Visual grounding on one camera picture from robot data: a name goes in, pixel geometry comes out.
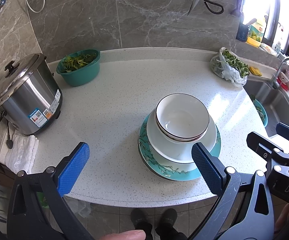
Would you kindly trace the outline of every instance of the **shoe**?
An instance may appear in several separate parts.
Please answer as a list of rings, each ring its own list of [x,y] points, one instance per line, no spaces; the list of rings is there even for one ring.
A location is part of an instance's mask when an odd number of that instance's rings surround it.
[[[145,217],[145,214],[139,208],[135,208],[134,210],[132,210],[132,212],[130,214],[130,218],[131,218],[131,221],[132,221],[134,227],[136,227],[137,224],[139,224],[141,222],[148,222],[147,218]]]
[[[177,220],[177,217],[178,217],[177,212],[173,208],[169,208],[163,212],[159,221],[159,225],[168,223],[171,224],[171,226],[173,226],[175,221]]]

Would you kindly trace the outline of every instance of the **sink basin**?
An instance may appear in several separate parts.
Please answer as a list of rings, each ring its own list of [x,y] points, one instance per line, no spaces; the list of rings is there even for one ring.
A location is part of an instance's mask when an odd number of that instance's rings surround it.
[[[267,112],[268,125],[265,129],[269,137],[277,134],[278,123],[289,126],[289,98],[284,90],[273,89],[265,81],[250,78],[243,88],[248,95],[254,95]]]

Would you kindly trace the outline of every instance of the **sticker label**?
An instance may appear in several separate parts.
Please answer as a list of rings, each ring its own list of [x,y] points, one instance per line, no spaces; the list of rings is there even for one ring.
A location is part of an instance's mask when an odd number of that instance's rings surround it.
[[[52,116],[52,114],[49,112],[48,109],[43,111],[44,116],[49,120]]]
[[[57,93],[55,94],[55,99],[57,99],[57,101],[59,102],[59,100],[60,100],[60,96],[61,96],[61,94],[60,94],[60,91],[59,91],[59,89],[57,90]]]
[[[58,107],[59,103],[57,101],[57,99],[55,98],[51,104],[51,106],[49,107],[49,111],[52,114],[54,114],[54,112],[57,110],[57,107]]]
[[[28,117],[33,121],[37,127],[41,127],[48,121],[46,117],[40,112],[38,108],[36,108]]]

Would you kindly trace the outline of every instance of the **clear plastic bag on floor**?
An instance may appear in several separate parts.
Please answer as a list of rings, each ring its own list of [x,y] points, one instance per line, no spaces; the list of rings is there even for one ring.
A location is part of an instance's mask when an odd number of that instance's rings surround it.
[[[89,202],[68,196],[63,197],[74,214],[79,214],[81,217],[86,218],[91,213]]]
[[[224,78],[225,80],[228,81],[230,80],[234,86],[241,88],[246,84],[248,76],[241,78],[239,71],[231,67],[229,63],[227,63],[224,56],[222,55],[225,49],[226,49],[225,47],[222,47],[219,53],[211,59],[210,61],[211,69],[220,78]],[[233,52],[230,52],[230,54],[239,58]]]

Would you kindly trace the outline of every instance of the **plastic bag of vegetables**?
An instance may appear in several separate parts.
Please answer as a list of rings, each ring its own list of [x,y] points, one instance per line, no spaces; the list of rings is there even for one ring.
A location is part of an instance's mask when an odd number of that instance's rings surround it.
[[[225,47],[211,61],[212,71],[219,77],[231,81],[236,87],[243,87],[250,74],[248,65],[242,62],[238,56]]]

